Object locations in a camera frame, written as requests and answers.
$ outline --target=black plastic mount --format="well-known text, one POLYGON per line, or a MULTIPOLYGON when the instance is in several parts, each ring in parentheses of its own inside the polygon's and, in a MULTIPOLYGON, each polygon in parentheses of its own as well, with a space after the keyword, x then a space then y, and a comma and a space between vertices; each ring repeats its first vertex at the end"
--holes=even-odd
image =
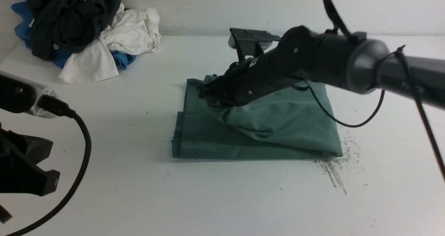
POLYGON ((258 57, 264 54, 264 48, 273 41, 280 41, 280 36, 273 35, 267 31, 243 30, 230 28, 231 37, 229 45, 236 48, 240 62, 246 59, 246 56, 258 57))
POLYGON ((51 148, 52 141, 0 129, 0 193, 54 192, 60 172, 37 166, 49 157, 51 148))

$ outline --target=white table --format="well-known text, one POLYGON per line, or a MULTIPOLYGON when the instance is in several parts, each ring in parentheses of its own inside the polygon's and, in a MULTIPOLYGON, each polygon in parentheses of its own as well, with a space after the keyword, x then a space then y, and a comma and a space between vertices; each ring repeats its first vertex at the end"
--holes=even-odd
MULTIPOLYGON (((445 58, 444 37, 379 38, 391 49, 407 44, 407 55, 445 58)), ((237 56, 227 37, 162 41, 159 52, 139 56, 119 77, 96 84, 63 84, 60 69, 31 56, 22 43, 0 65, 52 87, 83 117, 93 141, 73 199, 29 235, 445 235, 445 184, 413 101, 388 93, 370 124, 339 127, 345 156, 330 166, 176 160, 170 139, 186 79, 221 74, 237 56)), ((379 92, 358 96, 329 88, 329 97, 339 119, 358 123, 372 112, 379 92)), ((445 153, 445 112, 426 109, 445 153)), ((5 129, 54 141, 39 166, 61 172, 53 194, 0 195, 14 215, 0 225, 4 235, 59 203, 79 170, 84 142, 68 118, 0 111, 0 120, 5 129)))

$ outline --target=black cable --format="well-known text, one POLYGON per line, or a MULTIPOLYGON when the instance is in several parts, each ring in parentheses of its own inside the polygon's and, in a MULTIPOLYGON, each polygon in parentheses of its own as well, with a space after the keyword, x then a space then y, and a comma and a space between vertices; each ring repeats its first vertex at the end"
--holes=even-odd
POLYGON ((79 184, 81 183, 81 181, 85 175, 85 172, 86 172, 86 169, 88 166, 88 162, 89 162, 89 157, 91 155, 91 137, 89 135, 89 132, 88 132, 88 129, 87 129, 85 123, 83 122, 82 118, 78 114, 76 114, 76 112, 71 110, 66 103, 58 100, 57 98, 49 96, 49 95, 42 96, 38 102, 38 106, 40 106, 41 108, 43 108, 53 114, 56 114, 56 115, 71 117, 77 122, 80 129, 82 130, 82 133, 83 133, 83 136, 85 139, 84 158, 82 160, 82 164, 81 164, 79 173, 73 182, 73 185, 68 190, 65 197, 60 201, 60 203, 54 209, 52 209, 49 213, 47 213, 45 216, 43 216, 41 219, 39 219, 38 221, 32 223, 31 225, 29 225, 19 231, 10 233, 6 236, 22 236, 24 234, 27 234, 30 231, 32 231, 32 230, 38 228, 39 226, 43 225, 44 223, 46 223, 48 220, 50 220, 52 217, 54 217, 58 212, 60 212, 60 210, 62 210, 62 208, 68 203, 68 201, 70 201, 70 199, 76 192, 77 188, 79 187, 79 184))
POLYGON ((321 104, 320 100, 318 100, 317 95, 315 94, 314 90, 312 89, 312 87, 310 86, 309 82, 306 81, 307 86, 309 87, 310 92, 312 93, 315 101, 317 102, 318 106, 320 106, 321 110, 323 110, 323 112, 329 116, 329 118, 331 118, 332 120, 334 120, 335 122, 337 122, 340 125, 343 125, 345 127, 351 127, 351 128, 356 128, 356 127, 362 127, 363 125, 366 125, 368 122, 370 122, 374 116, 379 112, 380 107, 382 106, 383 103, 383 98, 385 97, 385 90, 382 90, 381 94, 380 94, 380 100, 379 103, 377 104, 377 106, 375 107, 374 112, 369 116, 369 118, 367 118, 365 121, 361 122, 358 125, 349 125, 346 123, 343 123, 341 121, 339 121, 338 119, 336 119, 334 116, 332 116, 331 114, 329 114, 329 112, 324 108, 324 106, 321 104))
POLYGON ((434 151, 434 156, 436 157, 436 161, 439 165, 440 172, 442 173, 442 178, 445 181, 445 165, 442 159, 442 155, 440 155, 439 147, 437 146, 436 139, 434 138, 434 134, 432 133, 431 125, 429 124, 428 118, 426 117, 425 110, 422 106, 422 101, 417 91, 417 82, 415 77, 410 73, 410 67, 408 66, 405 54, 403 54, 402 50, 405 46, 397 48, 397 51, 394 53, 397 60, 402 64, 402 68, 405 71, 405 76, 407 79, 407 83, 410 86, 411 94, 413 95, 416 106, 419 110, 420 117, 422 118, 423 125, 425 126, 426 133, 428 135, 429 142, 431 143, 432 150, 434 151))

